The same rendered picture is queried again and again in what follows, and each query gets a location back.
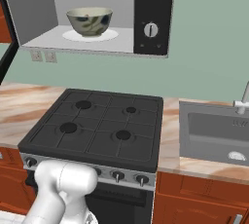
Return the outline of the red-brown wall cupboard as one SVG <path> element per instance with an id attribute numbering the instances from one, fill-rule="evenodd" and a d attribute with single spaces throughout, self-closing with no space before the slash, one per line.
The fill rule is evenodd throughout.
<path id="1" fill-rule="evenodd" d="M 0 4 L 0 43 L 11 43 L 11 35 L 4 16 L 2 5 Z"/>

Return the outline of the black gas hob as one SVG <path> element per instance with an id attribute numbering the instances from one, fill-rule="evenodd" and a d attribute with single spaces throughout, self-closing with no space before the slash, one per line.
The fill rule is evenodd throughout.
<path id="1" fill-rule="evenodd" d="M 67 89 L 18 144 L 21 153 L 153 173 L 163 99 Z"/>

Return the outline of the red-brown cupboard door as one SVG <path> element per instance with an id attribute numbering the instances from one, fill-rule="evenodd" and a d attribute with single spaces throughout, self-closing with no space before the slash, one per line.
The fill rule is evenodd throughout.
<path id="1" fill-rule="evenodd" d="M 18 149 L 0 147 L 0 210 L 18 214 L 30 210 L 35 193 L 25 184 L 26 178 Z"/>
<path id="2" fill-rule="evenodd" d="M 237 214 L 243 215 L 239 224 L 245 224 L 244 207 L 156 194 L 153 224 L 233 224 Z"/>

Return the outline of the grey sink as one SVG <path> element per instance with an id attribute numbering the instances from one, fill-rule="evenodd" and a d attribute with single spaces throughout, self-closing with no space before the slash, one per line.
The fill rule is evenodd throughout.
<path id="1" fill-rule="evenodd" d="M 179 102 L 180 156 L 249 167 L 249 109 Z"/>

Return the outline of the patterned ceramic bowl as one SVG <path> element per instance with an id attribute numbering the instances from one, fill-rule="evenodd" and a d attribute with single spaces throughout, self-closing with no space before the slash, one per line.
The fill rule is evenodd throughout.
<path id="1" fill-rule="evenodd" d="M 66 13 L 73 29 L 83 37 L 102 35 L 109 27 L 113 11 L 103 7 L 84 7 Z"/>

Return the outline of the white wall socket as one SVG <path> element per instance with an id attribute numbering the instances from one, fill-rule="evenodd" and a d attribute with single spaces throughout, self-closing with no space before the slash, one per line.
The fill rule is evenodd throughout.
<path id="1" fill-rule="evenodd" d="M 45 52 L 45 59 L 46 59 L 46 62 L 57 63 L 56 55 L 54 52 Z"/>
<path id="2" fill-rule="evenodd" d="M 42 61 L 43 60 L 42 53 L 40 51 L 31 51 L 30 54 L 31 54 L 31 59 L 33 61 Z"/>

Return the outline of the silver oven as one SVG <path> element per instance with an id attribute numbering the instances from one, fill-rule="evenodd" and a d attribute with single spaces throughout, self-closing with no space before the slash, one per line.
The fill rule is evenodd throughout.
<path id="1" fill-rule="evenodd" d="M 37 197 L 23 224 L 151 224 L 153 173 L 23 153 Z"/>

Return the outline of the silver tap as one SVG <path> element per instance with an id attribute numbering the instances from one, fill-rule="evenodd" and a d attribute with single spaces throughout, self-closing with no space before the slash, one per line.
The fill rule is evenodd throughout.
<path id="1" fill-rule="evenodd" d="M 242 115 L 249 108 L 249 81 L 247 82 L 243 97 L 240 101 L 235 100 L 233 106 L 236 108 L 236 113 Z"/>

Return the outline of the red-brown drawer front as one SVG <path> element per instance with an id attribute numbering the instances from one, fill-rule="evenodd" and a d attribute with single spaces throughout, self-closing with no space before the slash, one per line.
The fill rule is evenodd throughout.
<path id="1" fill-rule="evenodd" d="M 249 208 L 249 185 L 160 171 L 157 191 L 164 195 Z"/>

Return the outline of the grey microwave oven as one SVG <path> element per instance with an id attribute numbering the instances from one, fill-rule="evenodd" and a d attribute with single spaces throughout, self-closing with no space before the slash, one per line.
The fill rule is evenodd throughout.
<path id="1" fill-rule="evenodd" d="M 18 45 L 32 54 L 166 57 L 173 0 L 6 0 Z"/>

